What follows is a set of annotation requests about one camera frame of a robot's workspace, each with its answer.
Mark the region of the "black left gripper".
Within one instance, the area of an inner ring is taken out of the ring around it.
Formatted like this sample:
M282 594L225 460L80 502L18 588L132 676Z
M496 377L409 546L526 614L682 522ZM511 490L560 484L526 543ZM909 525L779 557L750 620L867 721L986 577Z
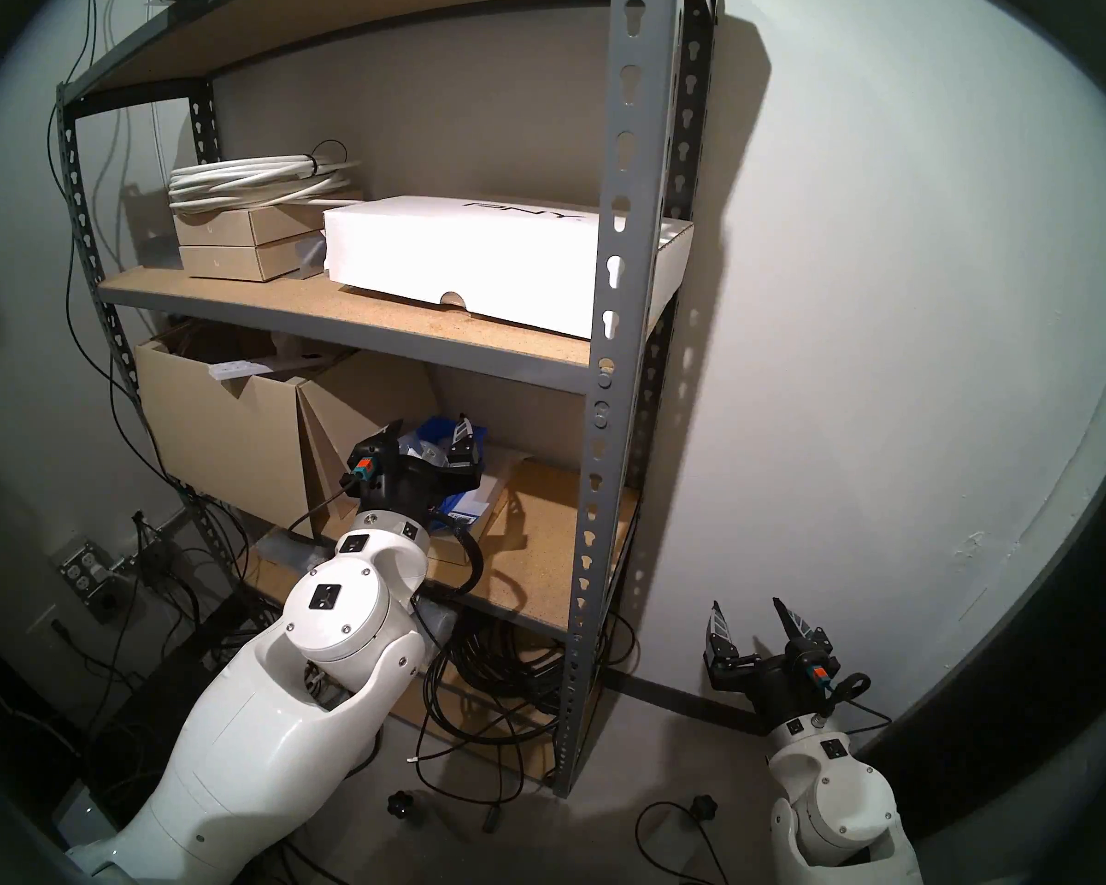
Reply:
M343 493L356 499L362 512L427 517L447 498L474 491L481 485L482 455L466 413L452 421L448 464L444 466L401 452L401 427L403 420L395 419L349 452Z

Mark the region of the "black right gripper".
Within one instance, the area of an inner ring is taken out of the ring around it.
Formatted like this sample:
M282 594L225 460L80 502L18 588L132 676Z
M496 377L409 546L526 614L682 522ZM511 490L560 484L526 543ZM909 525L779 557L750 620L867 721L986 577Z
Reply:
M785 634L782 655L742 656L731 641L721 605L713 600L705 629L705 662L711 687L743 695L755 719L748 732L771 732L800 716L816 714L824 693L837 675L837 658L830 655L830 641L820 628L787 608L780 597L774 610Z

